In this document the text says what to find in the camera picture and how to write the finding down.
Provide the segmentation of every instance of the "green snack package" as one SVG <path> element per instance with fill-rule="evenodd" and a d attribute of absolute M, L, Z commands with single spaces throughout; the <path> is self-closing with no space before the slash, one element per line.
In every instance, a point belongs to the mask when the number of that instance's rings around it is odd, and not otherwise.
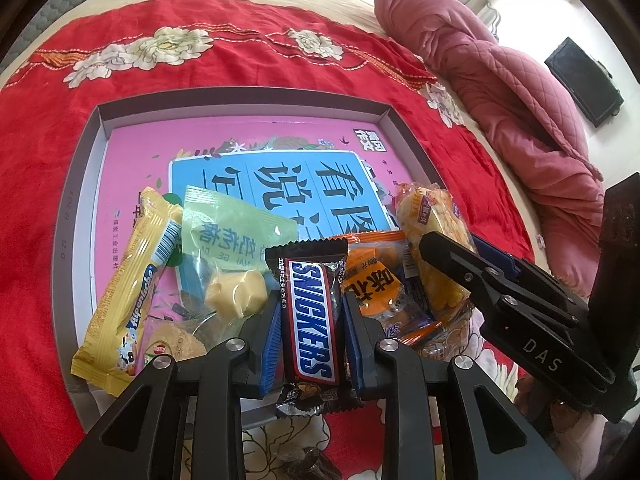
<path fill-rule="evenodd" d="M 212 280 L 240 271 L 254 272 L 255 279 L 255 271 L 268 270 L 265 248 L 296 240 L 295 220 L 217 191 L 187 186 L 182 214 L 182 263 L 178 268 L 183 307 L 192 316 L 203 314 L 207 311 L 205 294 Z"/>
<path fill-rule="evenodd" d="M 295 220 L 217 191 L 187 186 L 182 252 L 207 260 L 212 269 L 264 272 L 264 249 L 296 240 Z"/>

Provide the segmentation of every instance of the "metal screw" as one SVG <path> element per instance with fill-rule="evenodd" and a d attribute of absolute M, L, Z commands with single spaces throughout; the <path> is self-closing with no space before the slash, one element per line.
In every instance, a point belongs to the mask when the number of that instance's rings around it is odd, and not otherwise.
<path fill-rule="evenodd" d="M 171 358 L 167 354 L 159 355 L 154 359 L 154 368 L 161 370 L 171 364 Z"/>
<path fill-rule="evenodd" d="M 395 352 L 400 346 L 398 344 L 398 341 L 396 341 L 395 339 L 383 339 L 378 344 L 380 346 L 380 349 L 384 350 L 385 352 Z"/>
<path fill-rule="evenodd" d="M 502 299 L 504 301 L 506 301 L 507 303 L 509 303 L 510 305 L 516 306 L 518 304 L 518 302 L 516 301 L 515 298 L 512 298 L 511 296 L 509 296 L 508 294 L 505 294 Z"/>
<path fill-rule="evenodd" d="M 244 348 L 244 341 L 239 337 L 235 337 L 226 342 L 226 349 L 232 352 L 238 352 Z"/>
<path fill-rule="evenodd" d="M 469 368 L 471 368 L 474 365 L 474 362 L 471 360 L 471 357 L 466 355 L 456 356 L 456 358 L 453 359 L 453 363 L 458 368 L 462 368 L 463 370 L 469 370 Z"/>

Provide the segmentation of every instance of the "white peony print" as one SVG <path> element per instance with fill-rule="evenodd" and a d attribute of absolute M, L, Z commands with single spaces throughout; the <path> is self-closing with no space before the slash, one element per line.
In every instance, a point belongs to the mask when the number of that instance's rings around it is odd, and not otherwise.
<path fill-rule="evenodd" d="M 476 359 L 482 370 L 492 378 L 493 382 L 505 393 L 509 400 L 513 402 L 518 394 L 516 382 L 518 381 L 518 365 L 516 363 L 509 371 L 506 365 L 499 365 L 495 360 L 494 351 L 485 348 L 480 352 L 480 357 Z"/>
<path fill-rule="evenodd" d="M 320 54 L 327 58 L 333 57 L 340 61 L 344 50 L 339 45 L 334 45 L 328 37 L 318 35 L 312 30 L 290 30 L 289 37 L 294 38 L 298 46 L 307 54 Z"/>
<path fill-rule="evenodd" d="M 377 471 L 373 471 L 373 469 L 368 469 L 363 471 L 362 473 L 357 473 L 355 475 L 350 476 L 347 480 L 380 480 L 382 478 L 382 464 Z"/>
<path fill-rule="evenodd" d="M 380 422 L 382 424 L 385 423 L 385 417 L 386 417 L 386 400 L 385 399 L 379 399 L 376 402 L 376 406 L 380 408 Z"/>
<path fill-rule="evenodd" d="M 77 88 L 85 79 L 106 79 L 111 76 L 113 70 L 128 70 L 131 67 L 125 45 L 111 44 L 103 51 L 76 62 L 74 71 L 62 81 L 69 83 L 69 88 Z"/>
<path fill-rule="evenodd" d="M 456 123 L 458 126 L 463 124 L 464 121 L 460 110 L 444 86 L 440 83 L 433 85 L 427 84 L 426 91 L 429 95 L 427 104 L 430 108 L 440 112 L 440 118 L 442 122 L 447 125 L 447 128 L 452 128 L 453 123 Z"/>
<path fill-rule="evenodd" d="M 151 70 L 158 63 L 181 65 L 210 49 L 213 38 L 206 30 L 162 27 L 152 38 L 140 38 L 127 45 L 129 61 L 136 68 Z"/>
<path fill-rule="evenodd" d="M 484 337 L 480 335 L 480 327 L 484 323 L 484 316 L 478 309 L 474 309 L 469 320 L 469 341 L 462 352 L 473 360 L 478 359 L 484 346 Z"/>

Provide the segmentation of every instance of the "chocolate wrapper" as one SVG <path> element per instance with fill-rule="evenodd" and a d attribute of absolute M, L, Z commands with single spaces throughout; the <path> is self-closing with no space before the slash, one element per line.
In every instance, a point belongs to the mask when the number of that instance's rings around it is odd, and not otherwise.
<path fill-rule="evenodd" d="M 340 285 L 347 241 L 292 242 L 265 250 L 280 283 L 285 386 L 278 415 L 354 408 L 344 367 Z"/>
<path fill-rule="evenodd" d="M 305 447 L 302 460 L 287 464 L 290 480 L 342 480 L 340 470 L 317 447 Z"/>

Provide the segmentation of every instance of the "white wall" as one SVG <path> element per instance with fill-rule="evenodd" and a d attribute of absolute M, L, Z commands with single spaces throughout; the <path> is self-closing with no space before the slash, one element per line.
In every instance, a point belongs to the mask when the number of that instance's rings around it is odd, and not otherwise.
<path fill-rule="evenodd" d="M 577 0 L 491 0 L 500 12 L 500 44 L 526 52 L 541 64 L 570 37 L 613 75 L 625 103 L 598 129 L 584 119 L 590 158 L 609 187 L 640 171 L 640 84 L 609 35 Z"/>

